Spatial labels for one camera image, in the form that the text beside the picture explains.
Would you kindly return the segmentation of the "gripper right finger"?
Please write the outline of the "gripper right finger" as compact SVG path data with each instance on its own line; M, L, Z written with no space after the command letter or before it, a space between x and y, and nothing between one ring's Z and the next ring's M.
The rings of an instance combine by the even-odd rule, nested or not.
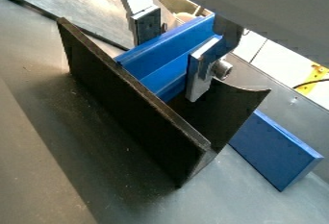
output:
M187 58L184 98L189 102L195 102L210 89L212 77L223 80L230 74L232 65L220 58L238 46L243 29L220 15L214 15L214 34Z

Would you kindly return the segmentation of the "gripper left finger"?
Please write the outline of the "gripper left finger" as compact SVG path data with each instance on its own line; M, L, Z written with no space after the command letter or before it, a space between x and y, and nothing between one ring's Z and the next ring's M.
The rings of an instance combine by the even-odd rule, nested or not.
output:
M133 44L140 45L160 35L160 8L152 0L120 0L125 9Z

